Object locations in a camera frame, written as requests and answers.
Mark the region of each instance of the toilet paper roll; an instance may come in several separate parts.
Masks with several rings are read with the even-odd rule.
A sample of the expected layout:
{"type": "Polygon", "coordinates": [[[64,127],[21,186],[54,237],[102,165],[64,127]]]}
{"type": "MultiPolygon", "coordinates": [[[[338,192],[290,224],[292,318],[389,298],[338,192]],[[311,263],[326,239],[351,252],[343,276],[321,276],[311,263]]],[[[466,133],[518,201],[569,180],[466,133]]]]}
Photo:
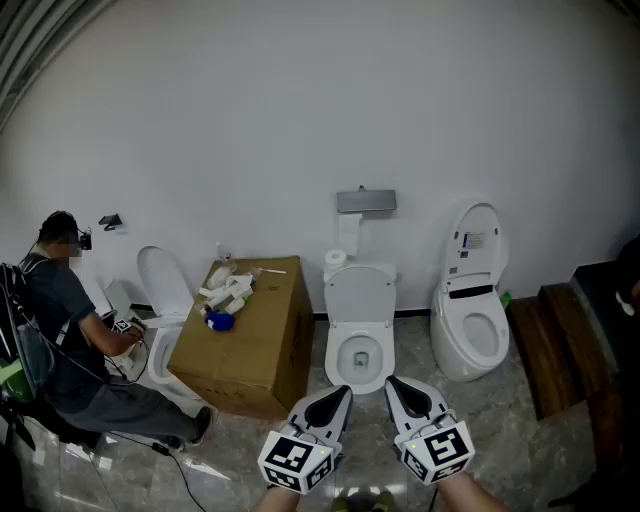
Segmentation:
{"type": "Polygon", "coordinates": [[[347,254],[341,249],[329,251],[324,257],[324,267],[327,270],[337,270],[344,266],[347,261],[347,254]]]}
{"type": "Polygon", "coordinates": [[[349,256],[358,254],[360,220],[362,220],[361,213],[338,215],[338,243],[349,256]]]}

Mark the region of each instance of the gray pants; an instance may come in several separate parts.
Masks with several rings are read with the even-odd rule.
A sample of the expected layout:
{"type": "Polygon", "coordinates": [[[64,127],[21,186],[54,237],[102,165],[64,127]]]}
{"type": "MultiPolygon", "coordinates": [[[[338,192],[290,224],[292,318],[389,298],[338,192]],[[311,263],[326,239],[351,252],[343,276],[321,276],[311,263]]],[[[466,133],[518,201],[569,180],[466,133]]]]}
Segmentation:
{"type": "MultiPolygon", "coordinates": [[[[126,382],[112,377],[111,382],[126,382]]],[[[196,421],[153,389],[138,384],[104,384],[83,411],[59,413],[76,428],[92,432],[117,430],[169,443],[172,438],[193,441],[199,435],[196,421]]]]}

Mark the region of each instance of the man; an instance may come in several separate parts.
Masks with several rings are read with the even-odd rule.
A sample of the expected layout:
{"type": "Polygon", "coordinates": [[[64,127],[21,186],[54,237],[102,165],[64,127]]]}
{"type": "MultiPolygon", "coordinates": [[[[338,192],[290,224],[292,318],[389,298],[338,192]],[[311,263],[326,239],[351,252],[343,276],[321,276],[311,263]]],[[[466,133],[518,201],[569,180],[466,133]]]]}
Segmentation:
{"type": "Polygon", "coordinates": [[[61,339],[64,354],[53,351],[57,368],[43,397],[77,428],[139,434],[176,449],[185,442],[200,444],[213,419],[208,407],[190,418],[161,393],[113,377],[105,368],[104,356],[124,353],[143,333],[132,327],[119,334],[102,322],[69,268],[70,259],[80,253],[75,219],[56,212],[43,223],[35,248],[22,264],[30,269],[26,279],[40,330],[54,343],[61,339]]]}

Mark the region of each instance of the toilet lid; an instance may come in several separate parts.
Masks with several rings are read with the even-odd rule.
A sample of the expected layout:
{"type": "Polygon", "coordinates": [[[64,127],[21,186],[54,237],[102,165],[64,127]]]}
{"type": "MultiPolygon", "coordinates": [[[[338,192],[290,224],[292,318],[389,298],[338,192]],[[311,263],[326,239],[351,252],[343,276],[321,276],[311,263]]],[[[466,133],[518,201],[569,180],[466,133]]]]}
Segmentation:
{"type": "Polygon", "coordinates": [[[447,241],[442,269],[447,290],[495,286],[507,264],[504,243],[493,206],[484,202],[467,205],[447,241]]]}
{"type": "Polygon", "coordinates": [[[151,307],[158,316],[180,315],[185,318],[193,306],[178,263],[159,247],[147,246],[138,253],[138,272],[151,307]]]}
{"type": "Polygon", "coordinates": [[[393,321],[396,287],[388,273],[366,265],[336,272],[324,287],[331,322],[393,321]]]}

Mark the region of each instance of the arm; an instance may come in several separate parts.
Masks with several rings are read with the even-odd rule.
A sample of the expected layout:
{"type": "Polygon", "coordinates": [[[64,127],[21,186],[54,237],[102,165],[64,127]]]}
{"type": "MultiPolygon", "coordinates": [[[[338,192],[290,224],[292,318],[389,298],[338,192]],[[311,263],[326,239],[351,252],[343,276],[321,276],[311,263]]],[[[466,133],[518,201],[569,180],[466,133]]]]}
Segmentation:
{"type": "Polygon", "coordinates": [[[109,357],[119,356],[126,352],[131,345],[142,338],[142,333],[134,327],[131,328],[131,334],[119,334],[109,330],[95,312],[85,316],[78,322],[78,325],[89,343],[109,357]]]}
{"type": "Polygon", "coordinates": [[[458,473],[438,482],[438,490],[451,512],[507,512],[504,505],[466,473],[458,473]]]}
{"type": "Polygon", "coordinates": [[[282,487],[269,489],[252,512],[295,512],[300,495],[282,487]]]}
{"type": "Polygon", "coordinates": [[[118,334],[109,330],[96,314],[96,308],[84,291],[82,283],[68,268],[57,267],[53,286],[58,300],[69,314],[70,321],[77,322],[89,343],[105,356],[119,356],[142,338],[142,333],[137,329],[131,329],[131,334],[118,334]]]}

